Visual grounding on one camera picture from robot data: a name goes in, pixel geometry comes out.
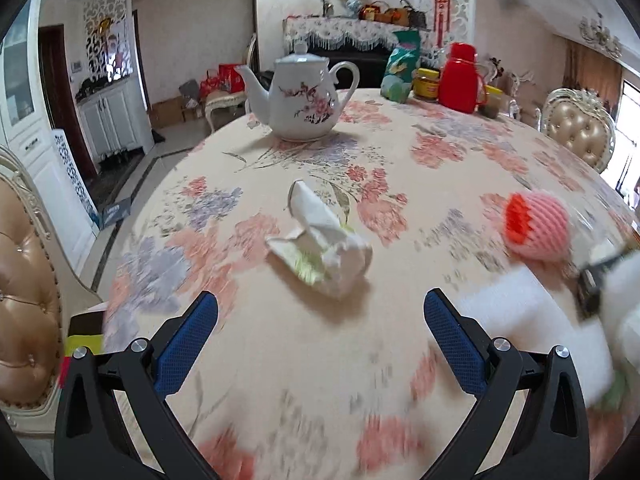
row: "yellow lid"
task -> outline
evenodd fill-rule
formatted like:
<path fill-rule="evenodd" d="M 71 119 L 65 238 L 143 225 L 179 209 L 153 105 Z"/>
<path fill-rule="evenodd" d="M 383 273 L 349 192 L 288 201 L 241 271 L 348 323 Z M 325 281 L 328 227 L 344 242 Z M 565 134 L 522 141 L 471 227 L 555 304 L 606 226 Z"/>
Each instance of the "yellow lid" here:
<path fill-rule="evenodd" d="M 422 75 L 425 77 L 438 78 L 440 77 L 440 72 L 438 72 L 437 70 L 431 70 L 430 68 L 419 68 L 418 75 Z"/>
<path fill-rule="evenodd" d="M 495 86 L 486 85 L 486 91 L 491 93 L 491 94 L 496 94 L 496 95 L 504 94 L 504 92 L 502 90 L 500 90 L 499 88 L 496 88 Z"/>

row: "jar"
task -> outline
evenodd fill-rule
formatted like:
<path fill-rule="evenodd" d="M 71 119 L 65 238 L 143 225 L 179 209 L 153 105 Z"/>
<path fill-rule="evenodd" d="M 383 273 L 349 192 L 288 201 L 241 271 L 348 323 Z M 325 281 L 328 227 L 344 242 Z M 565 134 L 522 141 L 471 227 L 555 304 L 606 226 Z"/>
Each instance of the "jar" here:
<path fill-rule="evenodd" d="M 429 101 L 438 100 L 440 72 L 429 68 L 419 68 L 414 77 L 414 95 Z"/>
<path fill-rule="evenodd" d="M 478 107 L 480 112 L 485 117 L 495 119 L 500 113 L 502 107 L 502 97 L 504 92 L 495 86 L 486 85 L 486 104 Z"/>

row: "red thermos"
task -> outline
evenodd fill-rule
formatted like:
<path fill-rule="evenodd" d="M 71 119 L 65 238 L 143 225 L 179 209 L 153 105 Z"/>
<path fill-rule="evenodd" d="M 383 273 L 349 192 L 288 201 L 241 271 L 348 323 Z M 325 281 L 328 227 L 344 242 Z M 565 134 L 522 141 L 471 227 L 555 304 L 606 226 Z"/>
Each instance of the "red thermos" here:
<path fill-rule="evenodd" d="M 484 100 L 481 102 L 477 101 L 478 84 L 484 91 Z M 476 71 L 476 48 L 466 43 L 453 43 L 440 75 L 438 102 L 452 110 L 472 114 L 476 105 L 485 104 L 486 99 L 484 81 Z"/>

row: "green bag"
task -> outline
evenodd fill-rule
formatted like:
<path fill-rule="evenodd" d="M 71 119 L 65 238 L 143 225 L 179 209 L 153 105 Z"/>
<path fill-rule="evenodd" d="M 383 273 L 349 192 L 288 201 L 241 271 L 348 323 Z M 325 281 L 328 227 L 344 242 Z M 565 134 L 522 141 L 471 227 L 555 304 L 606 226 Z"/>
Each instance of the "green bag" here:
<path fill-rule="evenodd" d="M 420 33 L 417 30 L 400 30 L 394 34 L 398 38 L 398 46 L 386 64 L 380 95 L 396 103 L 405 103 L 420 59 Z"/>

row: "teapot lid knob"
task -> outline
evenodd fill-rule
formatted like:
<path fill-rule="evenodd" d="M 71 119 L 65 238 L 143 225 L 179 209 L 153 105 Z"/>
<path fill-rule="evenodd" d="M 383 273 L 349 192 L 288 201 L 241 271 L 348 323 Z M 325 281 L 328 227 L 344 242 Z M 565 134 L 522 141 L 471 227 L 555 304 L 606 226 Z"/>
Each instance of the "teapot lid knob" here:
<path fill-rule="evenodd" d="M 306 54 L 307 50 L 308 46 L 306 44 L 306 41 L 296 41 L 296 43 L 293 45 L 294 54 Z"/>

